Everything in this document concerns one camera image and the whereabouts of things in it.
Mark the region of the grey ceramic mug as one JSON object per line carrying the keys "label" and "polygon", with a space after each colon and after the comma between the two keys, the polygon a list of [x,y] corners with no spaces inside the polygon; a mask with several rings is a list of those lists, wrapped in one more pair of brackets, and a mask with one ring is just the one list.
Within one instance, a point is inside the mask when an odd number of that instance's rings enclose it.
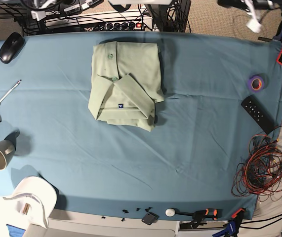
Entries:
{"label": "grey ceramic mug", "polygon": [[0,141],[0,170],[5,170],[15,154],[15,146],[9,140]]}

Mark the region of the black computer mouse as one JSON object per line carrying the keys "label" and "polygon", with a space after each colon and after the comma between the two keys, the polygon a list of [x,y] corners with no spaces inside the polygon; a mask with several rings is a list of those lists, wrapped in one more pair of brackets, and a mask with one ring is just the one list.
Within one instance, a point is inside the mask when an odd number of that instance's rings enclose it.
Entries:
{"label": "black computer mouse", "polygon": [[0,48],[0,61],[9,64],[25,45],[24,38],[18,33],[12,33]]}

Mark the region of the white round puck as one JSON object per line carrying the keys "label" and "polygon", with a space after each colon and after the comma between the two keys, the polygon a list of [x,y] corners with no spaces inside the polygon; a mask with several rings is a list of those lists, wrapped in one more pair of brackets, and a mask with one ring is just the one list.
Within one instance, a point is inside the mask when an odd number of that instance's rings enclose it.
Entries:
{"label": "white round puck", "polygon": [[165,215],[166,215],[167,217],[173,217],[173,216],[176,215],[176,211],[175,211],[175,209],[173,209],[173,208],[169,208],[169,209],[167,209],[167,210],[165,211]]}

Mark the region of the white power strip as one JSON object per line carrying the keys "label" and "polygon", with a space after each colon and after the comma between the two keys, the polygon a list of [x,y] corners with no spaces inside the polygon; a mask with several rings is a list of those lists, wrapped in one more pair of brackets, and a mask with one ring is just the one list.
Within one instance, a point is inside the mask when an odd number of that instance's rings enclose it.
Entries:
{"label": "white power strip", "polygon": [[132,22],[115,22],[115,23],[95,23],[92,26],[86,28],[91,32],[103,32],[103,31],[152,31],[152,29],[141,21]]}

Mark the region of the blue black clamp bottom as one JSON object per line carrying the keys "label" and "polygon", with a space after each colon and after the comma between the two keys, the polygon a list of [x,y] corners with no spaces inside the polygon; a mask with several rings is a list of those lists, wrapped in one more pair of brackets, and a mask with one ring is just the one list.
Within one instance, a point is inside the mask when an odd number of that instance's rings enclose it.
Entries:
{"label": "blue black clamp bottom", "polygon": [[213,237],[237,237],[239,228],[244,218],[245,209],[240,208],[232,216],[231,220],[224,226],[225,229],[213,234]]}

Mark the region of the white baseball cap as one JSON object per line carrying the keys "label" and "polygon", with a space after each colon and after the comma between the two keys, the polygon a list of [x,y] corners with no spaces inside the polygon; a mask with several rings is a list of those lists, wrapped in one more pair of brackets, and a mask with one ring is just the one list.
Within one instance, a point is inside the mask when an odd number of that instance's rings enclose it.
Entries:
{"label": "white baseball cap", "polygon": [[46,180],[29,176],[20,181],[12,194],[2,199],[30,224],[47,229],[48,218],[57,202],[57,193]]}

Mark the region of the blue table cloth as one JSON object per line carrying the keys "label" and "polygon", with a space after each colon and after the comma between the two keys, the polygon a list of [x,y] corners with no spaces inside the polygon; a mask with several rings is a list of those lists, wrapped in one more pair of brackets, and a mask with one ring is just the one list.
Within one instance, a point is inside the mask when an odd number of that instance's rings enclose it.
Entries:
{"label": "blue table cloth", "polygon": [[[147,132],[96,121],[88,110],[93,47],[111,42],[158,45],[165,100]],[[259,126],[242,108],[247,80],[264,77],[256,94],[282,122],[279,42],[255,43],[196,34],[95,32],[32,36],[17,58],[0,61],[0,140],[15,130],[17,152],[0,171],[0,196],[27,176],[41,176],[68,211],[141,218],[150,208],[217,208],[222,218],[244,207],[250,219],[257,198],[234,197],[233,177]]]}

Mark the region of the black orange bar clamp bottom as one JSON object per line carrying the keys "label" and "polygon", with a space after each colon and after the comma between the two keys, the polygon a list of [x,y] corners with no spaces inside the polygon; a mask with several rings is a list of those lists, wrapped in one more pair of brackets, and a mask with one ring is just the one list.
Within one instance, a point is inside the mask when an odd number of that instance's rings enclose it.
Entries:
{"label": "black orange bar clamp bottom", "polygon": [[196,211],[194,213],[175,211],[175,214],[183,215],[183,216],[191,216],[194,222],[201,222],[206,218],[217,220],[218,210],[217,209],[205,209],[205,210]]}

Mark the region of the purple tape roll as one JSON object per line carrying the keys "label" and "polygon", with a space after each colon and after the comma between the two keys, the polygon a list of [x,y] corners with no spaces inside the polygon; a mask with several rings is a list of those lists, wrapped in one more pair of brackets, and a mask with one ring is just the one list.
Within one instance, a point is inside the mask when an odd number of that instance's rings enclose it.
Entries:
{"label": "purple tape roll", "polygon": [[265,81],[260,75],[253,75],[247,81],[248,88],[252,92],[259,92],[265,88]]}

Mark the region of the black square plate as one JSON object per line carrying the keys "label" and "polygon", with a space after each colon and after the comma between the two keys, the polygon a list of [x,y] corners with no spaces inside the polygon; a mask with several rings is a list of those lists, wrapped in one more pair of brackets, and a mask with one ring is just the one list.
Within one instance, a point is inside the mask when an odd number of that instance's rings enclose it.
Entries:
{"label": "black square plate", "polygon": [[148,212],[145,214],[145,216],[141,219],[142,223],[146,224],[146,225],[152,225],[153,223],[155,223],[157,220],[159,219],[159,216],[152,213],[152,212]]}

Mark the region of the black remote control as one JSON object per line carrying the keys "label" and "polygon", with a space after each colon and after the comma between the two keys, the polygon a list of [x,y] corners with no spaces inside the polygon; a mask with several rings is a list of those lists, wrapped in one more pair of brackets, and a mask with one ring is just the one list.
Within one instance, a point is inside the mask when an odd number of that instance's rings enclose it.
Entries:
{"label": "black remote control", "polygon": [[254,95],[247,96],[241,106],[254,119],[259,127],[268,135],[275,128],[275,120],[268,113],[267,109],[259,102]]}

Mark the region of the light green T-shirt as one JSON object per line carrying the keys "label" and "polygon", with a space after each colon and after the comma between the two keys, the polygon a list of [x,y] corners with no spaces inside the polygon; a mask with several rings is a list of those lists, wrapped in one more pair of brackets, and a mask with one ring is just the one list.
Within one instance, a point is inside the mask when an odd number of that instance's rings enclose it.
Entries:
{"label": "light green T-shirt", "polygon": [[112,41],[94,46],[88,109],[95,120],[152,131],[164,101],[156,43]]}

